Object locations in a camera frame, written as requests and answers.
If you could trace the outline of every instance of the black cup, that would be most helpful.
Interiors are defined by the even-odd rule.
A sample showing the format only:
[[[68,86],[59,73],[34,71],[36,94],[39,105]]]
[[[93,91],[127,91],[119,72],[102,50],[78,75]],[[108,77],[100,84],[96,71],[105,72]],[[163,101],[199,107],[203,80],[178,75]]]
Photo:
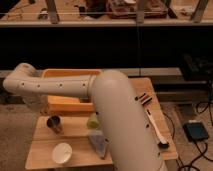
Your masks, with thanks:
[[[62,131],[61,119],[59,116],[49,117],[47,120],[47,126],[56,134],[59,134]]]

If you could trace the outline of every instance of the small bowl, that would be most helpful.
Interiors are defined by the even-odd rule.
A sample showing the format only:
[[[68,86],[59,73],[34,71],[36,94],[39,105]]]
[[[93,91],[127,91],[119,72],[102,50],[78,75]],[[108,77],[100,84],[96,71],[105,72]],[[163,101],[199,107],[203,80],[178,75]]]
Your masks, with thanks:
[[[64,164],[72,156],[72,147],[67,143],[60,143],[52,151],[52,159],[57,164]]]

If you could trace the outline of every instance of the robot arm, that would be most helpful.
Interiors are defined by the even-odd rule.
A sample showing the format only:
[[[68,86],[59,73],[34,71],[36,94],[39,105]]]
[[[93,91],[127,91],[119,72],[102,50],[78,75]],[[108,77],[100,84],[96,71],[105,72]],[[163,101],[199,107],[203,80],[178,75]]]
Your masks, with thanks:
[[[118,171],[167,171],[145,110],[124,74],[108,70],[97,77],[39,78],[35,73],[31,65],[20,64],[4,87],[32,104],[43,94],[91,97]]]

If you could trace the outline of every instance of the cable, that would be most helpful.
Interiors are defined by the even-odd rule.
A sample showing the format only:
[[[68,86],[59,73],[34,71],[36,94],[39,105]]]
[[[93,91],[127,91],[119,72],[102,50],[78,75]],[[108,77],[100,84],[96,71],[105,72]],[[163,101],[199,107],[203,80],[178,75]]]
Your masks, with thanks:
[[[197,167],[195,167],[195,166],[193,166],[193,164],[194,164],[198,159],[200,159],[201,157],[203,157],[203,156],[205,155],[205,153],[207,152],[207,150],[208,150],[208,144],[207,144],[206,142],[204,142],[204,143],[205,143],[205,149],[204,149],[204,151],[201,151],[200,154],[199,154],[197,157],[195,157],[188,165],[183,165],[183,166],[181,166],[181,167],[178,169],[178,171],[181,171],[181,170],[184,169],[184,168],[188,168],[188,171],[190,171],[191,169],[195,169],[195,170],[197,170],[197,171],[200,171],[200,169],[197,168]]]
[[[197,147],[198,151],[199,151],[200,153],[202,153],[202,151],[201,151],[201,149],[200,149],[200,147],[198,146],[197,143],[195,144],[195,146]],[[207,157],[207,156],[205,156],[205,155],[203,155],[203,158],[205,158],[206,160],[208,160],[208,161],[210,161],[210,162],[213,162],[213,159],[211,159],[211,158],[209,158],[209,157]]]
[[[170,122],[172,124],[172,139],[174,139],[174,137],[175,137],[175,124],[174,124],[172,118],[169,115],[167,115],[164,112],[163,112],[163,114],[164,114],[164,116],[166,116],[170,120]]]
[[[207,84],[207,87],[208,87],[208,91],[207,91],[207,93],[208,93],[208,101],[207,102],[202,101],[202,102],[197,103],[197,105],[195,106],[195,109],[196,109],[196,112],[198,114],[201,114],[201,113],[205,112],[208,109],[209,110],[209,115],[210,115],[210,121],[211,121],[211,124],[213,126],[213,117],[212,117],[212,112],[211,112],[211,105],[213,104],[212,103],[212,100],[213,100],[212,81],[209,80],[209,81],[207,81],[206,84]],[[199,111],[199,108],[200,108],[200,106],[202,104],[206,104],[206,106],[201,111]]]
[[[164,116],[167,117],[167,119],[169,119],[169,121],[170,121],[171,124],[172,124],[172,139],[174,139],[174,137],[175,137],[175,131],[176,131],[176,130],[175,130],[175,124],[174,124],[172,118],[171,118],[169,115],[167,115],[165,112],[163,112],[163,114],[164,114]],[[176,159],[175,161],[176,161],[176,163],[177,163],[177,165],[178,165],[178,168],[184,166],[183,161],[181,160],[180,156],[179,156],[178,159]]]

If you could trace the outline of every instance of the floor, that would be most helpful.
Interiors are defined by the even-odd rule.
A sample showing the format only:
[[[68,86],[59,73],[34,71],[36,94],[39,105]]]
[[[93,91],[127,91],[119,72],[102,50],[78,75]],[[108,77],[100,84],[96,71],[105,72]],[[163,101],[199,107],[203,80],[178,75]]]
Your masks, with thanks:
[[[196,146],[189,143],[182,129],[182,125],[188,120],[202,121],[210,135],[206,141],[208,151],[206,156],[213,158],[213,127],[211,126],[208,111],[196,115],[194,104],[161,103],[162,110],[174,122],[174,141],[184,164],[194,159],[198,154]],[[30,147],[34,127],[38,114],[30,111],[25,105],[0,105],[0,170],[1,171],[25,171],[25,161]],[[166,117],[168,126],[173,132],[171,121]],[[166,162],[168,171],[177,171],[175,160]],[[195,162],[194,166],[201,171],[212,171],[213,164],[204,158]],[[112,171],[112,167],[90,167],[69,169],[71,171]]]

